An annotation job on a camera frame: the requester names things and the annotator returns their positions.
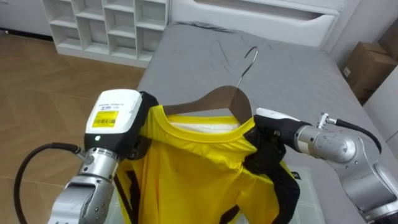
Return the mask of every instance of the white shelving unit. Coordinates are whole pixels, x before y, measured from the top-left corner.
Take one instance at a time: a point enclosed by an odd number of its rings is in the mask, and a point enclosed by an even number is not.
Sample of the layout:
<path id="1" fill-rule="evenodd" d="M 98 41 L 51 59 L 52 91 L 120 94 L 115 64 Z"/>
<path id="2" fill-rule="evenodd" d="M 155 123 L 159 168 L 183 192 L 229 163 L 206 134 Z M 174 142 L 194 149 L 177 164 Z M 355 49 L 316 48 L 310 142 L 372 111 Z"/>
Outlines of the white shelving unit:
<path id="1" fill-rule="evenodd" d="M 146 67 L 169 0 L 42 0 L 59 54 Z"/>

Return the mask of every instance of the bed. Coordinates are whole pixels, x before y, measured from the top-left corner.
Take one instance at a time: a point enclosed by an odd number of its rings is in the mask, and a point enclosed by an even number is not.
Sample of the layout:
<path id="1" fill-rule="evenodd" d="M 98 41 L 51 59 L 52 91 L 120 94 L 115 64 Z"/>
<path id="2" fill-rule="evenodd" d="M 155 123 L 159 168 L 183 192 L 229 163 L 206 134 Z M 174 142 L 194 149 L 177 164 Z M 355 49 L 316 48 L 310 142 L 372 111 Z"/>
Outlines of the bed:
<path id="1" fill-rule="evenodd" d="M 326 52 L 208 24 L 169 25 L 139 90 L 153 94 L 160 104 L 172 105 L 196 100 L 222 85 L 235 85 L 251 60 L 243 56 L 254 45 L 259 51 L 257 61 L 240 85 L 250 100 L 253 114 L 262 107 L 315 124 L 321 112 L 327 112 L 380 138 Z M 196 114 L 228 113 L 216 110 Z M 397 161 L 386 144 L 382 146 L 381 163 L 398 178 Z M 364 223 L 334 170 L 324 161 L 293 150 L 288 150 L 285 161 L 310 168 L 326 223 Z"/>

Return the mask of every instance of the wooden hanger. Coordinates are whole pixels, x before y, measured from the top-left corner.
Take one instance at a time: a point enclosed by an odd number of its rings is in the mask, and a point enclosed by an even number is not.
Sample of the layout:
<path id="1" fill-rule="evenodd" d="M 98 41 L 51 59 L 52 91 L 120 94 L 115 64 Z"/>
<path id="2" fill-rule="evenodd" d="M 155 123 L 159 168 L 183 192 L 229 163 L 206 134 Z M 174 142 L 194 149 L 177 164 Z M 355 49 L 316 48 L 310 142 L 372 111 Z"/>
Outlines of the wooden hanger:
<path id="1" fill-rule="evenodd" d="M 238 88 L 238 86 L 241 83 L 243 76 L 248 72 L 248 70 L 252 67 L 253 63 L 257 59 L 257 54 L 258 54 L 257 47 L 252 47 L 246 53 L 244 58 L 246 58 L 253 49 L 256 50 L 256 54 L 250 65 L 247 67 L 247 69 L 245 69 L 245 71 L 241 75 L 238 84 L 236 86 L 228 86 L 228 85 L 221 86 L 207 93 L 199 100 L 179 105 L 164 106 L 163 109 L 165 114 L 172 115 L 172 114 L 228 108 L 229 111 L 238 120 L 240 124 L 245 123 L 252 116 L 251 107 L 248 97 L 244 94 L 242 90 Z"/>

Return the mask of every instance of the yellow shirt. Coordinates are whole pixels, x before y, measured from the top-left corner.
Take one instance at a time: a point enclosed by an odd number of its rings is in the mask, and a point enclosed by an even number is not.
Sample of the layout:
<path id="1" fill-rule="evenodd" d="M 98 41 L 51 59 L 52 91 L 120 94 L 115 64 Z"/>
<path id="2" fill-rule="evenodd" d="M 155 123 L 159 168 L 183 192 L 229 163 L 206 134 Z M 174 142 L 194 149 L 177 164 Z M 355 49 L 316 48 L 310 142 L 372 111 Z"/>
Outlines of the yellow shirt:
<path id="1" fill-rule="evenodd" d="M 253 119 L 216 134 L 190 131 L 176 123 L 237 121 L 233 117 L 166 117 L 162 106 L 150 109 L 140 133 L 152 139 L 146 156 L 123 161 L 117 171 L 119 191 L 129 203 L 136 201 L 135 209 L 139 204 L 139 223 L 220 223 L 221 216 L 236 206 L 250 223 L 273 223 L 280 212 L 274 181 L 265 174 L 250 173 L 242 164 L 257 151 L 243 136 L 255 127 Z M 130 223 L 126 209 L 131 205 L 121 205 L 125 223 Z"/>

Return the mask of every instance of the wooden floor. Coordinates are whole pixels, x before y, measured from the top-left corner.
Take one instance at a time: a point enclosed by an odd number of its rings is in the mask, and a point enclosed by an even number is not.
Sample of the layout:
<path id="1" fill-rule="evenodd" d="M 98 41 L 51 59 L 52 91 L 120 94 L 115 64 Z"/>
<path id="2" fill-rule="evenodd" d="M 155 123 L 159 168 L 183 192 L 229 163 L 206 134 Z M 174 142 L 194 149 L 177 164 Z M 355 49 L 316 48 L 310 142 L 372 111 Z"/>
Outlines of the wooden floor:
<path id="1" fill-rule="evenodd" d="M 85 124 L 103 90 L 136 88 L 144 69 L 58 55 L 52 42 L 0 36 L 0 223 L 18 223 L 12 200 L 25 156 L 49 142 L 83 145 Z M 55 197 L 80 161 L 68 152 L 39 154 L 22 183 L 31 223 L 47 223 Z"/>

